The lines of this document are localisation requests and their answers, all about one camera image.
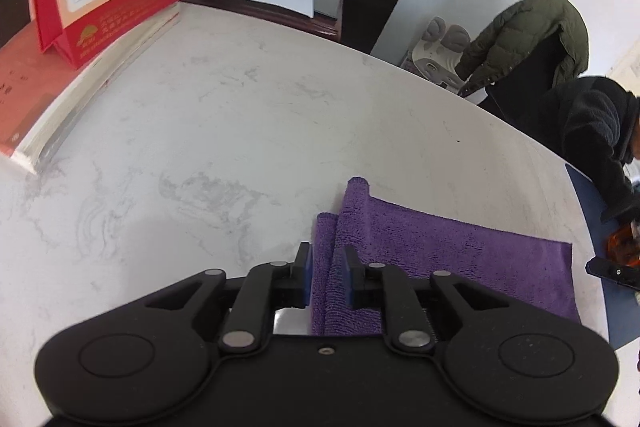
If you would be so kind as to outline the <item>man in black fleece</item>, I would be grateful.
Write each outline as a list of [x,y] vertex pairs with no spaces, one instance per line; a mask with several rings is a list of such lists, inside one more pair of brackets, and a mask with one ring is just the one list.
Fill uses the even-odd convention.
[[486,89],[478,106],[588,176],[615,206],[634,188],[624,167],[639,157],[639,98],[616,81],[582,76],[553,86],[517,75]]

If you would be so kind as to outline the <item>red notebook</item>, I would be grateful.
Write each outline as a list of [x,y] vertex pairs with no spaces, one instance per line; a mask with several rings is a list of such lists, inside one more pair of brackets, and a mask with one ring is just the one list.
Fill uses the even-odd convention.
[[110,44],[80,69],[41,53],[33,23],[1,48],[1,156],[37,174],[96,94],[177,23],[177,3]]

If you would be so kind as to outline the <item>purple towel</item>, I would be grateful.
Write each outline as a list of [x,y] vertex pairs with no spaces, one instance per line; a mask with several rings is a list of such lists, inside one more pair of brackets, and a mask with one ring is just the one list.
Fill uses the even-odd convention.
[[397,265],[409,277],[447,270],[560,317],[578,321],[569,243],[499,231],[401,207],[370,194],[366,179],[348,181],[338,213],[316,219],[312,246],[311,332],[377,334],[380,314],[346,303],[342,249],[359,259]]

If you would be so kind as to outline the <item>grey slippers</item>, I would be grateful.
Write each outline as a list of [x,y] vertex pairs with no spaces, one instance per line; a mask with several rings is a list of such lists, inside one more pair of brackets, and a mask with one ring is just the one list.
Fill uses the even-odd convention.
[[435,16],[416,45],[407,51],[400,67],[457,94],[464,81],[454,68],[470,42],[470,35],[462,26],[448,26],[441,17]]

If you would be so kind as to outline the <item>green puffer jacket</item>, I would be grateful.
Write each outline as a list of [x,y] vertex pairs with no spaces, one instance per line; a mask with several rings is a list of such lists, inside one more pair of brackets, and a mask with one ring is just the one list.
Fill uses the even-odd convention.
[[556,37],[560,61],[553,86],[566,83],[589,66],[589,36],[582,14],[570,0],[520,0],[499,13],[464,49],[454,71],[467,96],[511,74],[544,40]]

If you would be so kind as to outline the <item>glass teapot with tea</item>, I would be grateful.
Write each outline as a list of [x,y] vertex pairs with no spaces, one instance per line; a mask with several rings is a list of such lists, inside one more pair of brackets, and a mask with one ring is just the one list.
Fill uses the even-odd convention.
[[618,265],[638,268],[640,265],[640,227],[638,220],[632,220],[608,236],[606,257]]

